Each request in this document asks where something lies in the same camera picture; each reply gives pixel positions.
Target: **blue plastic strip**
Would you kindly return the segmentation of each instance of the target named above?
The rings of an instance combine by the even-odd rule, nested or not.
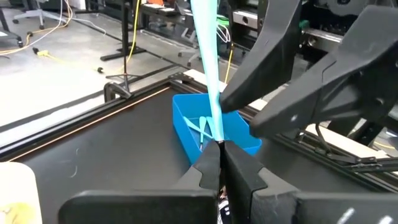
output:
[[[212,139],[213,137],[211,137],[209,134],[207,134],[206,132],[201,131],[200,128],[198,128],[198,126],[196,126],[194,123],[192,123],[188,118],[184,117],[185,122],[187,123],[188,127],[194,129],[195,131],[199,132],[200,134],[205,135],[206,137]]]
[[[217,1],[191,0],[193,20],[197,32],[203,68],[206,74],[211,116],[213,117],[216,141],[224,140],[223,120],[218,103],[218,55],[217,55]]]
[[[204,116],[201,116],[200,118],[199,118],[199,128],[200,128],[200,131],[202,131],[202,132],[206,132],[205,131],[205,129],[206,129],[206,123],[207,123],[207,120],[206,120],[206,117],[204,117]],[[202,133],[200,133],[200,144],[203,144],[203,134]]]

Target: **gray floor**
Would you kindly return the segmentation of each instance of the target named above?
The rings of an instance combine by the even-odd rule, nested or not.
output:
[[[5,9],[4,12],[10,29],[21,36],[25,36],[27,31],[36,30],[39,25],[37,18],[23,19],[20,24],[15,25],[11,22],[12,17],[21,12],[13,9]],[[121,38],[119,21],[96,14],[82,14],[77,18],[91,21],[106,30],[108,34]],[[52,27],[56,25],[56,22],[47,20],[45,25]],[[41,36],[42,34],[35,35],[32,41]],[[186,65],[190,57],[189,55],[177,56],[179,50],[189,48],[186,45],[145,31],[137,34],[137,45],[181,65]],[[14,49],[15,47],[14,41],[0,42],[0,50]],[[35,47],[40,50],[48,50],[53,56],[66,61],[66,63],[56,62],[49,58],[39,58],[33,54],[30,48],[0,57],[2,71],[0,73],[0,94],[6,96],[0,98],[2,105],[0,110],[6,111],[6,115],[0,119],[0,126],[102,89],[103,85],[109,82],[104,76],[119,73],[119,68],[123,64],[121,58],[108,62],[100,60],[102,55],[115,53],[114,50],[121,47],[119,41],[77,22],[71,22],[67,28],[56,30],[35,44]],[[142,75],[167,65],[170,63],[151,54],[143,53],[133,55],[127,70],[131,74]],[[224,80],[227,66],[227,61],[220,60],[220,80]],[[299,77],[305,66],[303,61],[296,60],[293,76]],[[103,67],[106,74],[96,73],[92,69],[96,67]],[[232,65],[230,78],[234,75],[236,67]],[[191,68],[203,71],[199,60],[194,61]],[[264,99],[268,101],[283,89],[284,87],[280,87]],[[385,136],[381,136],[378,141],[388,145]],[[382,147],[382,150],[389,154],[396,153],[394,149],[389,150]]]

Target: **wire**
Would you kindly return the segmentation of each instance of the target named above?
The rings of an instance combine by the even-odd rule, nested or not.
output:
[[[71,19],[72,19],[73,11],[72,11],[72,9],[71,9],[71,7],[69,5],[68,0],[65,0],[65,2],[67,4],[67,8],[68,8],[68,20],[67,20],[67,22],[64,25],[61,26],[61,23],[62,23],[62,11],[63,11],[63,4],[62,4],[62,0],[61,0],[60,18],[58,20],[58,25],[57,26],[55,26],[53,28],[47,28],[47,29],[44,29],[44,30],[37,30],[37,31],[33,31],[33,32],[28,32],[28,34],[26,36],[25,46],[23,46],[23,47],[21,47],[19,49],[11,49],[11,50],[0,51],[0,55],[9,55],[9,54],[13,54],[13,53],[16,53],[16,52],[20,52],[21,50],[25,50],[25,49],[29,48],[30,46],[36,44],[38,41],[42,40],[44,37],[46,37],[49,34],[51,34],[56,29],[66,27],[69,24],[69,22],[71,21]],[[30,42],[30,38],[33,36],[33,34],[38,34],[38,33],[41,33],[41,32],[47,31],[47,30],[50,30],[50,31],[48,33],[44,34],[41,38],[39,38],[36,41],[34,41],[33,43],[31,43],[31,44],[29,43]]]
[[[39,51],[37,48],[34,47],[33,51],[39,57],[47,57],[47,58],[50,58],[50,59],[52,59],[52,60],[54,60],[54,61],[56,61],[58,63],[64,64],[64,65],[68,65],[68,66],[76,67],[76,68],[85,67],[83,65],[79,65],[79,64],[76,64],[74,62],[68,62],[66,60],[62,60],[62,59],[59,59],[57,57],[54,57],[53,55],[50,55],[48,50]],[[98,67],[98,68],[93,67],[93,68],[90,68],[90,69],[92,69],[92,70],[94,70],[94,71],[96,71],[98,73],[103,73],[103,68],[102,67]]]
[[[228,59],[228,66],[226,68],[226,73],[225,73],[225,79],[224,82],[228,82],[228,75],[229,75],[229,69],[231,68],[231,61],[232,61],[232,54],[234,52],[234,44],[231,43],[231,50],[229,51],[229,59]]]
[[[317,134],[318,134],[318,140],[321,142],[322,146],[325,149],[327,149],[329,152],[331,152],[331,149],[330,149],[328,143],[325,141],[325,138],[322,135],[322,132],[321,132],[321,130],[319,128],[319,125],[320,125],[319,123],[315,124],[315,130],[317,131]]]
[[[131,57],[132,57],[132,53],[134,52],[134,48],[136,46],[136,37],[137,37],[137,24],[138,24],[138,12],[139,12],[139,6],[141,5],[141,0],[137,0],[137,6],[136,6],[136,11],[134,13],[134,27],[133,29],[133,33],[132,33],[132,44],[131,44],[131,49],[130,49],[130,53],[129,53],[129,57],[126,60],[126,63],[129,63]],[[122,65],[118,71],[122,70],[124,68],[124,65]]]
[[[102,31],[104,33],[104,35],[106,35],[106,30],[104,28],[101,28],[97,25],[94,24],[94,22],[91,22],[87,19],[78,19],[78,18],[72,18],[72,20],[76,20],[76,21],[82,21],[82,22],[88,22],[89,24],[91,24],[93,27],[99,29],[100,31]]]
[[[228,42],[231,41],[231,36],[229,34],[229,30],[224,25],[221,25],[221,24],[217,25],[217,35],[224,43],[228,43]]]

